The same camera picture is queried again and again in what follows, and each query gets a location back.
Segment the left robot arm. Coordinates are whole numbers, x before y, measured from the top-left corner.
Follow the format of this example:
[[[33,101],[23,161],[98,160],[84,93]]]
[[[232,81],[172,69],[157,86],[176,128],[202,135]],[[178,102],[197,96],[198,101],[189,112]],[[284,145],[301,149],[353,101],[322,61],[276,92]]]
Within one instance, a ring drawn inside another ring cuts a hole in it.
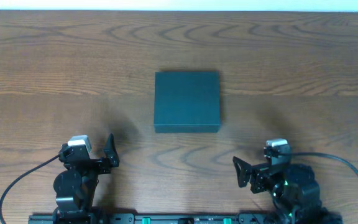
[[[114,136],[110,134],[103,148],[104,157],[90,158],[91,144],[87,135],[73,136],[62,144],[58,160],[66,168],[53,183],[56,192],[54,223],[109,223],[110,218],[101,209],[93,207],[98,177],[110,174],[120,160]]]

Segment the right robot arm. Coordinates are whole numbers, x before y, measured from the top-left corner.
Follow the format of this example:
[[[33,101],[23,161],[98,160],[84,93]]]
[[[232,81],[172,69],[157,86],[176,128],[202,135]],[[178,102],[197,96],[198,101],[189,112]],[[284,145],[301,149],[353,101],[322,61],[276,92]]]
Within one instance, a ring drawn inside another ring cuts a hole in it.
[[[268,156],[267,162],[251,165],[238,157],[232,161],[239,187],[250,185],[253,194],[268,192],[275,211],[239,215],[239,223],[340,224],[342,217],[322,206],[320,187],[310,166],[292,164],[290,156]]]

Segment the dark green box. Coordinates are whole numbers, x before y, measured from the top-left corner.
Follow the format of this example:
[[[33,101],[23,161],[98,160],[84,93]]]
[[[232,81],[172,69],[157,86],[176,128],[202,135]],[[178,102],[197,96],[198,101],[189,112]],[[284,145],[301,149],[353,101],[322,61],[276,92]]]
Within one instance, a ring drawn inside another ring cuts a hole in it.
[[[156,133],[216,133],[221,127],[219,72],[157,72]]]

